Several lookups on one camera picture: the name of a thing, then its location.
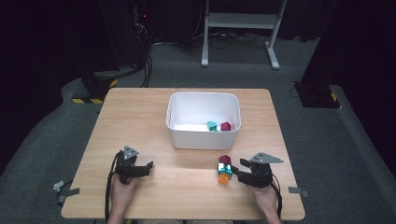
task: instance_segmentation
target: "white metal cart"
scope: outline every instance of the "white metal cart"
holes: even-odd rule
[[[271,61],[273,69],[279,69],[279,63],[274,52],[274,43],[277,31],[282,22],[283,12],[285,11],[288,0],[281,0],[277,14],[241,14],[241,13],[211,13],[209,12],[209,0],[206,0],[205,8],[205,28],[204,44],[202,49],[202,67],[209,65],[209,48],[207,39],[209,27],[233,27],[233,28],[255,28],[273,30],[269,42],[265,42],[265,48]]]

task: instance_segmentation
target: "gray carpet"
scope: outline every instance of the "gray carpet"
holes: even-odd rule
[[[279,71],[272,70],[262,42],[211,48],[207,68],[200,66],[201,48],[153,46],[149,86],[268,89],[297,184],[310,193],[304,198],[306,216],[296,223],[395,223],[395,178],[343,90],[331,86],[342,108],[322,109],[302,107],[293,88],[316,44],[278,39]],[[221,48],[226,43],[212,40],[211,45]],[[117,87],[139,87],[142,81],[143,71],[120,78]],[[79,94],[79,79],[64,86],[64,103],[35,126],[0,177],[1,224],[93,223],[63,218],[52,189],[60,180],[73,179],[102,107],[71,103]]]

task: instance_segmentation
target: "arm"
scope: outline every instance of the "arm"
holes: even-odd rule
[[[246,186],[253,194],[256,204],[264,213],[265,221],[268,224],[282,223],[276,213],[276,191],[271,186],[263,189],[254,188],[250,185]]]
[[[120,176],[114,174],[111,179],[111,210],[107,224],[120,224],[129,203],[134,197],[134,189],[139,182],[139,178],[133,178],[128,185],[120,182]]]

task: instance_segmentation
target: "black cable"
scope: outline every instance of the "black cable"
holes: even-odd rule
[[[204,14],[204,12],[202,11],[202,9],[204,8],[204,7],[203,7],[203,5],[204,5],[204,0],[201,0],[201,4],[200,4],[200,5],[201,5],[201,9],[200,9],[200,13],[199,13],[198,24],[197,24],[197,27],[195,28],[194,33],[192,34],[192,38],[194,38],[194,36],[197,34],[199,25],[201,24],[202,14]]]
[[[249,37],[251,39],[250,40],[238,40],[238,38],[246,38],[246,37]],[[233,38],[233,42],[238,43],[238,44],[255,44],[255,43],[260,43],[260,42],[265,41],[266,39],[268,39],[268,37],[269,36],[262,36],[262,35],[256,35],[256,36],[238,35]]]
[[[111,190],[111,178],[114,175],[114,164],[116,163],[116,159],[119,156],[120,152],[118,152],[116,154],[116,156],[114,157],[113,163],[111,163],[111,169],[110,169],[110,173],[108,174],[108,178],[107,178],[107,185],[106,185],[106,202],[105,202],[105,217],[106,217],[106,223],[108,222],[108,217],[109,217],[109,211],[108,211],[108,207],[110,205],[110,190]]]
[[[151,57],[148,55],[145,62],[145,79],[143,80],[143,83],[140,85],[140,88],[147,88],[149,86],[151,73],[152,73],[152,60]]]
[[[221,1],[220,8],[219,8],[219,12],[222,11],[223,3],[224,3],[224,0]]]
[[[139,23],[135,23],[134,24],[136,27],[137,26],[139,26],[140,27],[140,30],[138,30],[138,31],[136,31],[136,35],[135,35],[135,40],[136,40],[136,42],[137,42],[137,48],[138,48],[138,51],[139,51],[139,54],[140,55],[143,55],[145,52],[144,52],[144,50],[145,50],[145,46],[147,45],[147,43],[148,43],[148,30],[146,29],[146,27],[144,26],[144,25],[142,25],[142,24],[139,24]],[[143,67],[143,65],[145,65],[145,63],[146,62],[142,62],[142,63],[139,63],[139,65],[136,67],[136,68],[134,68],[134,67],[132,67],[132,66],[130,66],[134,71],[132,71],[132,72],[128,72],[128,73],[125,73],[125,74],[120,74],[120,75],[116,75],[116,76],[113,76],[113,77],[99,77],[98,78],[98,80],[101,80],[101,81],[104,81],[104,80],[115,80],[115,79],[118,79],[118,78],[121,78],[121,77],[127,77],[127,76],[129,76],[129,75],[131,75],[131,74],[134,74],[135,72],[137,72],[137,71],[140,71]]]
[[[289,96],[290,96],[290,98],[297,98],[297,97],[299,97],[298,93],[297,93],[297,95],[295,95],[295,96],[293,96],[293,95],[291,94],[291,91],[292,91],[293,89],[296,89],[296,87],[295,87],[294,85],[293,85],[293,87],[289,90]]]
[[[224,36],[222,36],[222,35],[214,35],[214,37],[217,37],[220,40],[230,40],[229,43],[225,47],[218,48],[218,47],[215,47],[215,46],[213,46],[213,45],[211,45],[209,43],[207,43],[207,45],[210,48],[212,48],[212,49],[227,49],[228,47],[230,47],[233,44],[233,37],[228,32],[225,32],[223,35]]]
[[[192,39],[191,47],[201,48],[203,44],[204,44],[204,40],[200,36],[196,36],[195,38]]]
[[[280,195],[280,184],[279,184],[279,181],[277,180],[275,175],[273,175],[273,177],[275,178],[278,187],[276,187],[273,183],[270,183],[270,185],[271,185],[271,187],[273,187],[273,189],[276,192],[276,196],[277,196],[277,210],[276,210],[276,212],[277,212],[277,215],[279,216],[279,219],[280,219],[280,216],[281,216],[281,213],[282,213],[282,207],[283,207],[282,195]]]

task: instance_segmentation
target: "small block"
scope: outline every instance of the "small block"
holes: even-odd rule
[[[216,122],[213,122],[213,121],[208,121],[207,122],[207,129],[210,132],[215,132],[215,131],[218,130],[218,124]]]
[[[231,158],[227,155],[224,155],[219,158],[219,162],[227,164],[227,165],[231,165]]]
[[[225,172],[224,163],[219,163],[218,175]]]
[[[224,132],[231,130],[231,124],[229,122],[224,122],[221,124],[220,129]]]
[[[218,180],[218,182],[220,183],[220,184],[223,184],[223,185],[226,185],[227,183],[228,183],[228,180],[230,179],[230,176],[229,175],[227,175],[227,174],[225,174],[225,173],[221,173],[220,175],[219,175],[219,180]]]
[[[231,170],[231,165],[226,165],[226,166],[225,166],[225,173],[226,173],[227,175],[229,175],[230,178],[231,178],[231,176],[233,176],[233,171]]]
[[[300,188],[289,187],[289,193],[301,194],[303,191]]]

